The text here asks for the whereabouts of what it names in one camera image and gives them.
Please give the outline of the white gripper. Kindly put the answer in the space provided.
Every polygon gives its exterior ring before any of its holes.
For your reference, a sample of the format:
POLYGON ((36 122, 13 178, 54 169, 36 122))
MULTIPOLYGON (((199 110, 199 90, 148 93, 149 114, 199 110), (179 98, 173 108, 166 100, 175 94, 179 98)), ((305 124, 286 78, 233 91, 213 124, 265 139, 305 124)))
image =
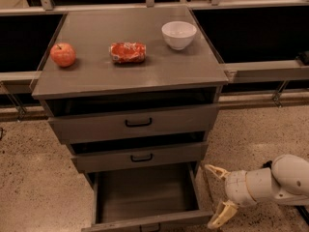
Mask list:
POLYGON ((241 170, 230 173, 224 168, 211 164, 206 164, 205 168, 217 179, 226 179, 225 192, 229 198, 228 201, 221 201, 218 204, 215 214, 208 222, 208 229, 217 229, 224 225, 238 212, 239 207, 249 207, 256 204, 246 184, 246 171, 241 170))

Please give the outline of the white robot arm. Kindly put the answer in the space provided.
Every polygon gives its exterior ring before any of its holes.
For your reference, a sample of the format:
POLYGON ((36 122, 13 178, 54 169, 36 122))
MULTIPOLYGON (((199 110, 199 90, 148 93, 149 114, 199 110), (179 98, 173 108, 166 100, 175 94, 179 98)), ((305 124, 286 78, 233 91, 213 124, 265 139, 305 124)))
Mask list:
POLYGON ((294 155, 281 155, 270 167, 252 171, 228 171, 206 164, 216 178, 224 181, 227 201, 220 201, 208 223, 216 229, 230 220, 239 208, 273 201, 279 205, 309 205, 309 162, 294 155))

